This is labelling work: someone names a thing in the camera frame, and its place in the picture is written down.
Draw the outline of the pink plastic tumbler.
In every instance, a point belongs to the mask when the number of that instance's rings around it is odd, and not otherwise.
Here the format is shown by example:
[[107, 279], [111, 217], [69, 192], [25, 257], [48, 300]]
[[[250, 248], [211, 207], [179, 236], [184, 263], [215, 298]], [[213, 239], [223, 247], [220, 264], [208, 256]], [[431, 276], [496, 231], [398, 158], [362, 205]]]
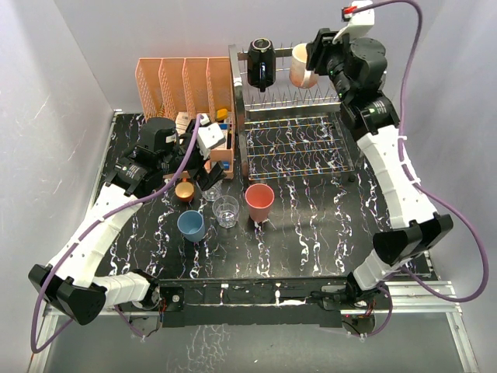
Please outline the pink plastic tumbler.
[[250, 218], [256, 223], [265, 221], [274, 198], [273, 189], [267, 184], [252, 184], [245, 192], [245, 202], [248, 205]]

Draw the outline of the pink textured mug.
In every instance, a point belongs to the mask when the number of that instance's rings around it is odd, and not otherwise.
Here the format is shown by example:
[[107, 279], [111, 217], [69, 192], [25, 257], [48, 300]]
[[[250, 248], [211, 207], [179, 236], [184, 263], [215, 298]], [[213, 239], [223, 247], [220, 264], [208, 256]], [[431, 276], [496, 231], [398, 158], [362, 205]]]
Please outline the pink textured mug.
[[307, 62], [307, 44], [302, 43], [293, 47], [291, 54], [290, 82], [302, 89], [309, 89], [318, 83], [319, 76], [312, 71], [306, 69]]

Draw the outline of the blue plastic tumbler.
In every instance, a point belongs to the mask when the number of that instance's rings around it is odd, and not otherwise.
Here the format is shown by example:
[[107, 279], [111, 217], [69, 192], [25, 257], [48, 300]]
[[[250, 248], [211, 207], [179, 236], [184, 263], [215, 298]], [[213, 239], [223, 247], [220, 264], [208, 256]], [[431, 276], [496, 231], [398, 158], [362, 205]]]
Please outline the blue plastic tumbler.
[[203, 215], [199, 211], [185, 211], [177, 220], [178, 230], [190, 242], [200, 242], [206, 232]]

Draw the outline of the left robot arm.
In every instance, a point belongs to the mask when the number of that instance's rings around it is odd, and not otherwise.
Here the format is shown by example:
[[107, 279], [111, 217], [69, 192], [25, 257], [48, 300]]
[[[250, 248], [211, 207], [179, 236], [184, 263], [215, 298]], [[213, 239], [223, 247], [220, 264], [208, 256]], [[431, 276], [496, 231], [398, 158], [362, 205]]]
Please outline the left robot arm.
[[82, 326], [114, 305], [133, 302], [144, 310], [155, 308], [161, 292], [153, 276], [132, 270], [97, 277], [96, 270], [127, 221], [173, 186], [183, 171], [201, 190], [225, 178], [221, 162], [204, 168], [211, 150], [225, 142], [220, 125], [206, 114], [191, 120], [183, 134], [174, 120], [147, 120], [138, 141], [123, 151], [106, 176], [89, 217], [46, 266], [37, 264], [29, 272], [44, 301]]

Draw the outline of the small orange ceramic mug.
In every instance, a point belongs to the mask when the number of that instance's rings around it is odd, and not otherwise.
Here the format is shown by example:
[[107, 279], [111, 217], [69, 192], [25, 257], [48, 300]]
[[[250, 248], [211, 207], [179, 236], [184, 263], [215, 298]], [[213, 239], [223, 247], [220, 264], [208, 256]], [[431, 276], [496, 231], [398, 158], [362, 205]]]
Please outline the small orange ceramic mug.
[[194, 198], [195, 187], [191, 182], [182, 181], [176, 185], [175, 194], [180, 201], [189, 203]]

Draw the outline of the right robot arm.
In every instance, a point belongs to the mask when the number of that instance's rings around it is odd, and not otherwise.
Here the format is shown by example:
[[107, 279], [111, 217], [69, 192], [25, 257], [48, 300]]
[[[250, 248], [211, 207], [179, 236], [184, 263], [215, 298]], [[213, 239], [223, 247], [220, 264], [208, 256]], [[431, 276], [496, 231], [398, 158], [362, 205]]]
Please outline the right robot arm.
[[372, 302], [377, 286], [409, 260], [433, 248], [454, 226], [405, 175], [398, 156], [399, 116], [383, 94], [388, 65], [382, 43], [369, 37], [333, 39], [322, 28], [307, 44], [306, 68], [329, 77], [340, 101], [340, 118], [369, 162], [390, 215], [391, 230], [373, 237], [368, 257], [347, 277], [335, 298], [361, 309]]

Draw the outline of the clear faceted glass cup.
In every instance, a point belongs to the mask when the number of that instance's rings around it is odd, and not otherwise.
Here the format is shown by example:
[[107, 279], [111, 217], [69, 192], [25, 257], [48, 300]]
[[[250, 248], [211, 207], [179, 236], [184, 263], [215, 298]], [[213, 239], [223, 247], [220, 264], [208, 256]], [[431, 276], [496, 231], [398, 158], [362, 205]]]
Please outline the clear faceted glass cup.
[[201, 194], [206, 201], [214, 202], [222, 195], [222, 181], [219, 180], [208, 190], [202, 190]]

